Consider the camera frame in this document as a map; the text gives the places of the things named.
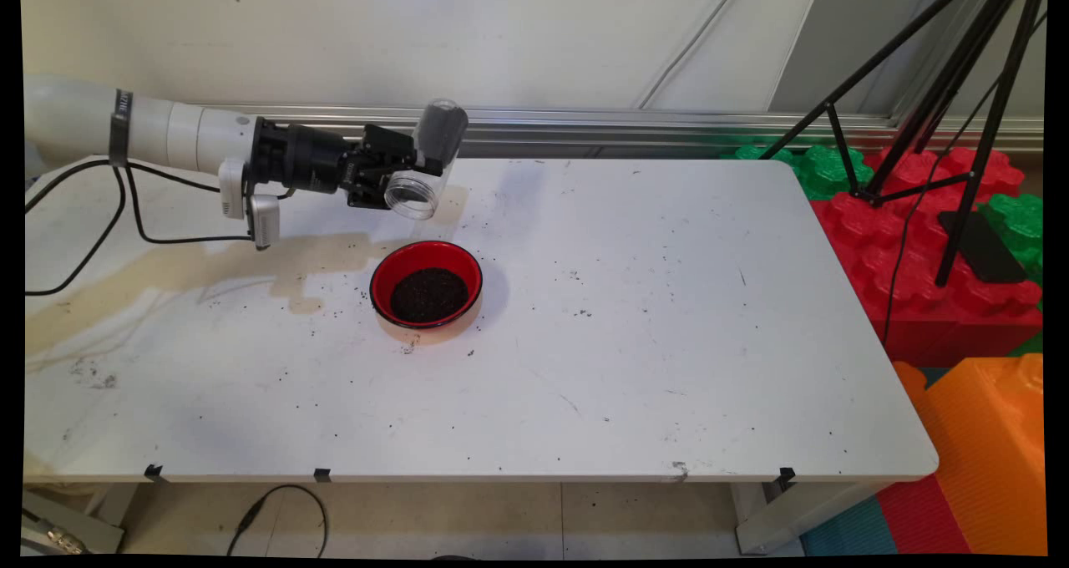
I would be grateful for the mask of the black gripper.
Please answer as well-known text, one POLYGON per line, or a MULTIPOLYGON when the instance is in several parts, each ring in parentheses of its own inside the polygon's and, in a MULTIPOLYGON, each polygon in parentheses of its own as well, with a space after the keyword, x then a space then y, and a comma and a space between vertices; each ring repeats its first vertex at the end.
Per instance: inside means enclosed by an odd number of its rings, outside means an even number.
POLYGON ((257 119, 253 184, 277 183, 286 189, 317 194, 344 189, 351 209, 389 210, 385 199, 389 173, 413 170, 443 175, 443 162, 420 152, 408 134, 366 125, 360 141, 361 176, 357 150, 341 135, 304 125, 283 127, 268 119, 257 119))

